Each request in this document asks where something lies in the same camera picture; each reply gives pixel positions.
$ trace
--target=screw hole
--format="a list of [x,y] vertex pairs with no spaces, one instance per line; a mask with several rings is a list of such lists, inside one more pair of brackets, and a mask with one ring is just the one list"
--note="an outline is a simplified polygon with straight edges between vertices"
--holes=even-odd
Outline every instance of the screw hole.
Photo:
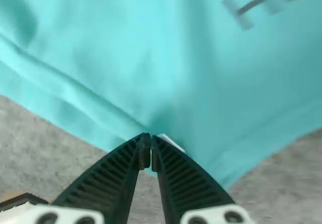
[[194,216],[189,219],[188,224],[208,224],[207,221],[199,216]]
[[83,217],[82,219],[79,219],[76,224],[95,224],[95,221],[91,217]]
[[57,220],[57,215],[51,212],[41,216],[36,223],[37,224],[55,224],[56,220]]
[[229,223],[241,223],[244,221],[243,217],[235,211],[226,212],[225,219]]

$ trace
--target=floor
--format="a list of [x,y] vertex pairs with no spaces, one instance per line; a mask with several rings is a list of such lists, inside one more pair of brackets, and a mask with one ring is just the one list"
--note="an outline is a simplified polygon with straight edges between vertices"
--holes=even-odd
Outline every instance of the floor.
[[[258,223],[322,220],[322,130],[299,139],[238,180],[232,197]],[[105,153],[0,96],[0,195],[52,200]],[[140,174],[128,223],[165,223],[154,177]]]

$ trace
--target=teal shirt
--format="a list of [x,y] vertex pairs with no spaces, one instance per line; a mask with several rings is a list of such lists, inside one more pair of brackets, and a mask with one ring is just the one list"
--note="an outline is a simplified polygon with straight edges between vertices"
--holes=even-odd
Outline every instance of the teal shirt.
[[321,5],[0,0],[0,93],[106,151],[166,133],[228,187],[322,127]]

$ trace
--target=clothing garment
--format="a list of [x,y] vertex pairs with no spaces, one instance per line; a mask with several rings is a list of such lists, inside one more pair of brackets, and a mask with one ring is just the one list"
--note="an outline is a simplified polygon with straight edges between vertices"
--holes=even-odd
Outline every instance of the clothing garment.
[[106,151],[165,133],[228,187],[322,127],[321,5],[0,0],[0,93]]

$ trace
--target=ribbed rubber pad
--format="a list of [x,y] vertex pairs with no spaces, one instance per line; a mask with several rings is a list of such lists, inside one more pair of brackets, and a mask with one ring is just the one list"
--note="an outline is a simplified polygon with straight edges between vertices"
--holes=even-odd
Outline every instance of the ribbed rubber pad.
[[150,135],[108,153],[77,178],[54,205],[100,211],[106,223],[126,223],[139,170],[150,166]]
[[152,138],[152,170],[157,172],[166,223],[177,224],[188,210],[234,203],[197,163],[163,139]]

